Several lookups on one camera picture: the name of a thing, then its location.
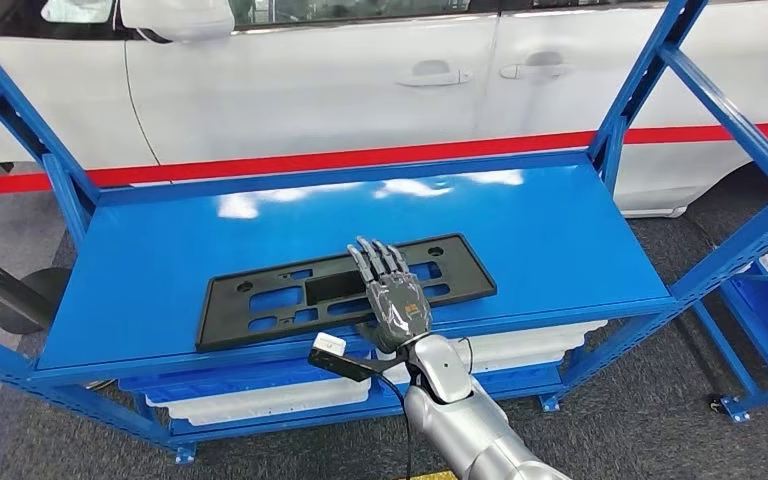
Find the cable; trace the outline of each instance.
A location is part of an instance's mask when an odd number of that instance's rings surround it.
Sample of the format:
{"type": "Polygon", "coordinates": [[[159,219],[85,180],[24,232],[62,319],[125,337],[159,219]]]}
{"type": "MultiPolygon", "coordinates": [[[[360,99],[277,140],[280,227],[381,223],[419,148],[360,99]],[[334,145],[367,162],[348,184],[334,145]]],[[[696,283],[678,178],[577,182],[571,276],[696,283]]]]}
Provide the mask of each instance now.
{"type": "Polygon", "coordinates": [[[469,337],[463,337],[462,339],[458,340],[458,343],[461,343],[464,340],[466,340],[466,346],[469,347],[469,374],[472,375],[472,342],[469,341],[469,337]]]}
{"type": "Polygon", "coordinates": [[[399,397],[399,404],[402,406],[402,416],[405,417],[405,431],[407,432],[407,450],[408,450],[408,462],[407,462],[407,476],[405,477],[405,480],[410,480],[410,471],[411,471],[411,447],[410,447],[410,420],[408,420],[408,412],[405,411],[405,397],[402,395],[402,392],[399,391],[399,387],[393,385],[393,382],[390,381],[389,378],[385,377],[383,373],[376,373],[376,377],[378,377],[379,380],[384,382],[388,387],[390,387],[390,390],[393,391],[394,394],[396,394],[397,397],[399,397]]]}

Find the blue shelf surface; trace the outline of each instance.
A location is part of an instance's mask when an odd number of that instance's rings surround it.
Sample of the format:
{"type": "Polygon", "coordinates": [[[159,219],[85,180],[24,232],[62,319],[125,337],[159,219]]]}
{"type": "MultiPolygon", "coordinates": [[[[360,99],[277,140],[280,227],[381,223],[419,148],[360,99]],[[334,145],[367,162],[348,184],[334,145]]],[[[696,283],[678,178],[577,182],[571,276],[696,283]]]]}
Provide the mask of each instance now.
{"type": "MultiPolygon", "coordinates": [[[[102,195],[35,380],[306,356],[312,334],[196,353],[207,282],[341,253],[356,235],[465,236],[498,294],[435,308],[434,330],[450,337],[652,313],[675,301],[583,152],[217,185],[102,195]]],[[[350,349],[364,343],[352,327],[332,333],[350,349]]]]}
{"type": "MultiPolygon", "coordinates": [[[[553,393],[561,387],[556,363],[477,373],[475,377],[484,390],[496,400],[553,393]]],[[[186,420],[173,419],[170,422],[170,432],[173,438],[177,437],[184,443],[291,428],[307,428],[401,413],[402,407],[396,396],[386,386],[373,383],[369,398],[365,402],[198,427],[186,420]]]]}

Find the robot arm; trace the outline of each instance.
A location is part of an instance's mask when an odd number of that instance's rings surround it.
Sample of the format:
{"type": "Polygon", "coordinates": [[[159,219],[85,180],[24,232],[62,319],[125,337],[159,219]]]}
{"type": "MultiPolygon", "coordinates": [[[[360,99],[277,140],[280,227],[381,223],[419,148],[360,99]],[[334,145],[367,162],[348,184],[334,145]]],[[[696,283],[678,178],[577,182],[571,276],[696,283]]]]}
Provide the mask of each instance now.
{"type": "Polygon", "coordinates": [[[378,320],[374,328],[362,326],[361,333],[385,353],[396,352],[396,358],[350,359],[318,348],[322,342],[317,337],[310,362],[358,381],[405,363],[411,373],[405,395],[408,422],[461,480],[570,480],[531,453],[448,340],[431,333],[431,307],[399,251],[360,237],[358,243],[363,253],[354,245],[348,251],[378,320]]]}
{"type": "Polygon", "coordinates": [[[531,453],[448,340],[439,335],[418,340],[408,362],[421,371],[405,395],[408,421],[458,478],[570,480],[531,453]]]}

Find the black plastic bracket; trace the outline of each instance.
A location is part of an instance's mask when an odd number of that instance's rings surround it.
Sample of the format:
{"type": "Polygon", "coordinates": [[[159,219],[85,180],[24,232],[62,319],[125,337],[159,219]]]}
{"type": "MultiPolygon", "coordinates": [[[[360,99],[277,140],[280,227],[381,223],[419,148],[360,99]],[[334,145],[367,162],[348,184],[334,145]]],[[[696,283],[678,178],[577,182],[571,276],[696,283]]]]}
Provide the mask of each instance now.
{"type": "MultiPolygon", "coordinates": [[[[396,245],[431,306],[494,295],[496,283],[460,234],[396,245]]],[[[374,320],[348,254],[210,280],[196,350],[207,351],[374,320]]]]}

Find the car side mirror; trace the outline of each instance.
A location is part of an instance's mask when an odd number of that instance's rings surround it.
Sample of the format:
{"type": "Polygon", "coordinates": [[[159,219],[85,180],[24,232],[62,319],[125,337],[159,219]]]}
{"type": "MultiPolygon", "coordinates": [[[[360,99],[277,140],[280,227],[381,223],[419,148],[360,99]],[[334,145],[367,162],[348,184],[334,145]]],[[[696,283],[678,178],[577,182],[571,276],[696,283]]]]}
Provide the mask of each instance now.
{"type": "Polygon", "coordinates": [[[234,31],[228,0],[120,0],[122,24],[173,42],[224,38],[234,31]]]}

